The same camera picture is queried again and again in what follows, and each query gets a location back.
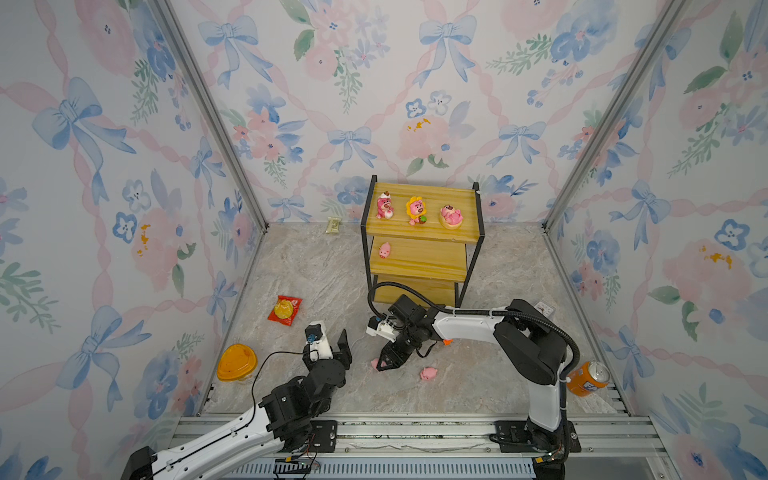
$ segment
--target wooden shelf board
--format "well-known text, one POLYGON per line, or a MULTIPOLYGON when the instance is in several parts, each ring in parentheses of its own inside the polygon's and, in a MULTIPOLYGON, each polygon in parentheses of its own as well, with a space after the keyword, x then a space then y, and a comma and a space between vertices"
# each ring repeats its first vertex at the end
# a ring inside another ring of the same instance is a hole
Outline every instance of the wooden shelf board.
MULTIPOLYGON (((454 293, 454 283, 447 282, 445 280, 427 280, 423 278, 412 278, 408 276, 396 276, 396 275, 379 275, 378 282, 398 282, 403 285, 410 286, 423 296, 427 297, 434 303, 442 303, 444 305, 453 306, 456 303, 454 293)), ((383 286, 376 291, 376 298, 374 301, 381 303, 394 303, 395 300, 400 298, 401 295, 407 295, 411 300, 415 301, 419 305, 427 306, 419 298, 413 296, 411 293, 401 290, 394 286, 383 286)))
POLYGON ((465 188, 425 187, 422 185, 400 185, 376 183, 371 199, 371 206, 366 220, 368 235, 385 237, 414 238, 418 240, 437 240, 444 242, 475 244, 480 238, 478 225, 476 194, 465 188), (392 208, 395 214, 390 219, 378 219, 376 201, 379 195, 388 191, 392 196, 392 208), (421 225, 408 223, 406 204, 411 197, 421 197, 427 207, 427 221, 421 225), (462 211, 464 222, 456 230, 448 230, 438 220, 440 209, 446 204, 462 211))
POLYGON ((377 236, 371 247, 371 273, 463 282, 467 277, 465 245, 377 236), (392 246, 392 253, 382 258, 379 248, 385 242, 392 246))

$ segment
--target marble floor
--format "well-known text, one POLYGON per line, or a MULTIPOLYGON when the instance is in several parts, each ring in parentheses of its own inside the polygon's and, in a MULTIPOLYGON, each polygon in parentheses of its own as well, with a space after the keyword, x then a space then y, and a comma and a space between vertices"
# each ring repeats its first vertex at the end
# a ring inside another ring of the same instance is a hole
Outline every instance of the marble floor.
MULTIPOLYGON (((506 355, 496 345, 456 340, 437 345, 430 356, 412 356, 400 369, 377 372, 371 360, 386 344, 365 334, 369 311, 360 230, 342 225, 326 234, 324 224, 272 224, 249 279, 245 297, 227 338, 244 343, 261 361, 275 350, 300 352, 304 327, 321 319, 336 347, 347 330, 353 364, 346 386, 333 397, 331 412, 508 413, 528 411, 528 390, 506 355), (267 319, 278 295, 303 299, 292 326, 267 319), (438 369, 437 378, 424 382, 419 373, 438 369)), ((593 359, 586 333, 580 327, 565 286, 536 225, 487 225, 485 243, 469 283, 463 307, 506 306, 515 298, 530 303, 543 300, 555 308, 553 322, 573 337, 582 361, 593 359)), ((377 305, 385 310, 387 305, 377 305)), ((294 376, 305 375, 298 356, 275 355, 255 385, 257 401, 294 376)), ((252 380, 219 382, 204 413, 244 412, 251 407, 252 380)), ((568 393, 569 415, 612 413, 607 393, 582 399, 568 393)))

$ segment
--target snack packet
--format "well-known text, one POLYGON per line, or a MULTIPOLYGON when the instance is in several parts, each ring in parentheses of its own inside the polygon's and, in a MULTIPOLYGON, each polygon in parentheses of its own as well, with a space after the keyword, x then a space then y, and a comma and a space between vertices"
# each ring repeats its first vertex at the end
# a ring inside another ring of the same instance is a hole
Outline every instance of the snack packet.
POLYGON ((293 319, 296 318, 296 314, 299 312, 299 305, 301 305, 300 298, 278 295, 277 303, 267 318, 273 322, 280 322, 283 325, 291 326, 293 319))

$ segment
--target figurine on plate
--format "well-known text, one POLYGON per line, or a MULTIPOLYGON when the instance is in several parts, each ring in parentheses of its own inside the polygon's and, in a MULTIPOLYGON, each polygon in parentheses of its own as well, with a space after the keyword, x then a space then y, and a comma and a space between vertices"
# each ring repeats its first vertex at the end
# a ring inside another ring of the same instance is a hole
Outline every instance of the figurine on plate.
POLYGON ((426 223, 427 221, 427 206, 424 204, 424 200, 421 197, 411 197, 411 200, 406 204, 408 216, 411 220, 408 222, 411 225, 417 223, 426 223))
POLYGON ((449 230, 455 230, 462 225, 464 217, 462 211, 450 205, 440 209, 440 224, 449 230))
POLYGON ((387 220, 392 218, 395 211, 392 209, 392 197, 389 196, 389 192, 384 192, 379 195, 379 199, 376 201, 376 208, 378 209, 376 218, 379 220, 382 218, 386 218, 387 220))

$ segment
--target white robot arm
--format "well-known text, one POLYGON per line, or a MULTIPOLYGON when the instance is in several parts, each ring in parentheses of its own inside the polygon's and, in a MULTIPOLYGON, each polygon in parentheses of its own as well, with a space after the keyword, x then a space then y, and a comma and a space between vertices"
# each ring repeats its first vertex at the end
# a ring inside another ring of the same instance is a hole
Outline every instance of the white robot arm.
POLYGON ((191 442, 158 453, 149 447, 137 450, 121 480, 213 480, 258 457, 303 452, 312 434, 310 419, 328 411, 331 395, 345 385, 352 362, 346 330, 336 352, 322 322, 310 324, 304 333, 307 376, 277 386, 237 419, 191 442))
MULTIPOLYGON (((563 384, 579 361, 578 347, 567 333, 524 300, 513 300, 510 306, 494 310, 453 309, 435 305, 402 284, 384 282, 370 290, 368 301, 376 314, 369 321, 368 334, 389 340, 379 355, 376 368, 380 371, 399 368, 429 340, 473 339, 498 344, 528 380, 530 409, 524 431, 503 439, 496 435, 495 441, 541 452, 538 463, 564 462, 570 442, 566 441, 569 432, 563 384), (384 316, 372 302, 376 288, 381 286, 403 288, 425 300, 430 308, 403 295, 389 308, 391 316, 384 316), (566 346, 573 353, 567 365, 566 346)), ((128 459, 121 480, 213 480, 257 457, 304 452, 313 434, 310 419, 330 408, 331 395, 345 385, 345 371, 352 362, 345 330, 336 352, 328 343, 322 322, 310 324, 305 334, 303 360, 310 371, 306 377, 277 386, 258 405, 254 400, 254 407, 238 419, 187 444, 158 453, 148 447, 137 450, 128 459)))
POLYGON ((578 364, 579 350, 567 333, 530 303, 518 299, 493 310, 454 309, 435 305, 415 290, 394 282, 375 285, 368 301, 376 315, 371 317, 367 333, 389 340, 379 355, 376 366, 379 371, 399 368, 429 340, 472 339, 495 343, 528 381, 530 399, 525 430, 517 432, 514 438, 496 436, 495 441, 530 445, 547 453, 542 457, 543 462, 568 457, 570 441, 566 439, 570 432, 565 418, 564 384, 566 375, 578 364), (419 306, 402 295, 389 308, 390 315, 384 316, 373 305, 374 292, 382 286, 406 290, 430 307, 419 306), (571 348, 572 358, 566 365, 567 347, 571 348))

